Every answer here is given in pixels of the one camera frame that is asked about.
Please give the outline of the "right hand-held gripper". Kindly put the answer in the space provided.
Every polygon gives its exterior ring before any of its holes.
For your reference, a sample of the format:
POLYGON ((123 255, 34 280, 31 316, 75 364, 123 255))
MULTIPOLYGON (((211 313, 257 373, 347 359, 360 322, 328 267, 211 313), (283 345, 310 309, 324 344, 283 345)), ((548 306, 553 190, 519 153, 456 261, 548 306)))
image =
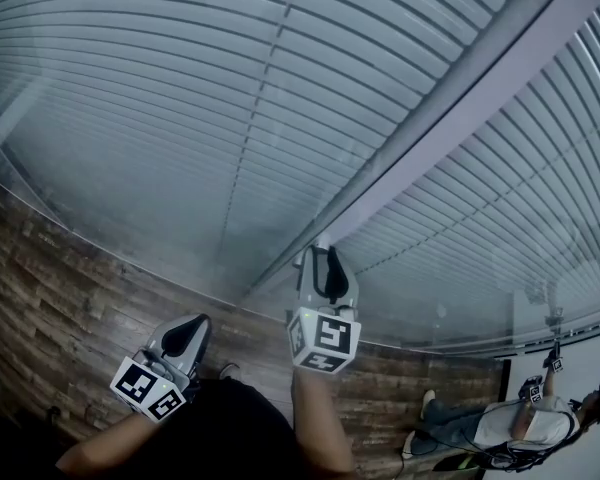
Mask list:
POLYGON ((310 245, 299 255, 297 303, 287 325, 294 367, 335 375, 356 356, 359 286, 331 246, 310 245))

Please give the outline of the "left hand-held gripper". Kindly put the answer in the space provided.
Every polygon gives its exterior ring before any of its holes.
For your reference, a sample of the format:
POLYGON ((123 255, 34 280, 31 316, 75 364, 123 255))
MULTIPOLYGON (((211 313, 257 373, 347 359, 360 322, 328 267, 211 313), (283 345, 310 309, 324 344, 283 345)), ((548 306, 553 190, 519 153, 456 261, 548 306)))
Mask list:
POLYGON ((110 389, 135 412, 164 422, 185 405, 185 391, 211 334, 206 314, 162 323, 133 357, 125 357, 110 389))

